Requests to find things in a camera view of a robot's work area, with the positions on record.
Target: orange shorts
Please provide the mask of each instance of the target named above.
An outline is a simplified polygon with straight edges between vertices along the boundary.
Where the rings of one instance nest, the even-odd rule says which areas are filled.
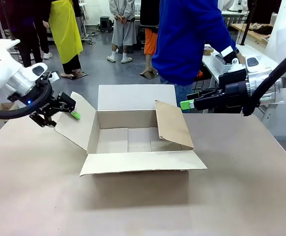
[[[145,47],[144,54],[154,55],[156,52],[157,34],[151,29],[145,28]]]

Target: person's hand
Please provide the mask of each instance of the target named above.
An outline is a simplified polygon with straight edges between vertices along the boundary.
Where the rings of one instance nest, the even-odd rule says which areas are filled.
[[[122,23],[123,23],[123,24],[126,24],[126,23],[127,23],[127,18],[126,18],[125,16],[122,16],[121,19],[122,19]]]
[[[48,23],[48,22],[43,21],[43,25],[44,25],[44,27],[46,27],[47,29],[49,29],[49,28],[50,28],[50,26],[49,26],[49,23]]]
[[[241,53],[238,53],[237,57],[240,64],[246,64],[246,58],[243,55],[241,55]]]
[[[116,18],[117,18],[117,21],[122,23],[122,17],[121,16],[117,15]]]

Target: blue sweater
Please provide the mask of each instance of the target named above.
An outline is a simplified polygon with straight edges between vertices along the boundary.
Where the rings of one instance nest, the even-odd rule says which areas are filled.
[[[217,0],[161,0],[153,66],[165,80],[190,85],[197,76],[204,43],[218,52],[235,50]]]

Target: green object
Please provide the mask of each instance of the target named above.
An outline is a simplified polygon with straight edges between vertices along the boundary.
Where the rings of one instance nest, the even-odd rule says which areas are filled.
[[[194,99],[193,100],[188,100],[188,101],[183,101],[180,102],[180,107],[182,110],[188,110],[191,109],[191,104],[194,103]]]
[[[78,113],[78,112],[76,112],[76,111],[71,112],[71,115],[72,115],[75,119],[77,119],[77,120],[80,120],[80,119],[81,119],[80,113]]]

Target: gray shorts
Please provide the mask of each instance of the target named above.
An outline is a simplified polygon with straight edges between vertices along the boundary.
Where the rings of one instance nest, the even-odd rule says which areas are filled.
[[[117,20],[114,21],[114,34],[112,43],[117,46],[132,46],[137,43],[135,34],[135,22],[123,24]]]

